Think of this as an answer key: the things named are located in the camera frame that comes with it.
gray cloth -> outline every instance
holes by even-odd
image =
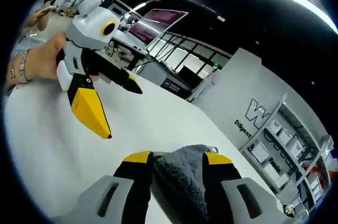
[[[155,161],[154,167],[169,193],[179,197],[174,200],[174,203],[185,204],[185,206],[190,204],[191,208],[196,209],[199,215],[207,221],[208,211],[204,200],[205,189],[202,180],[202,156],[205,152],[212,152],[212,147],[186,146],[173,153],[164,154]]]

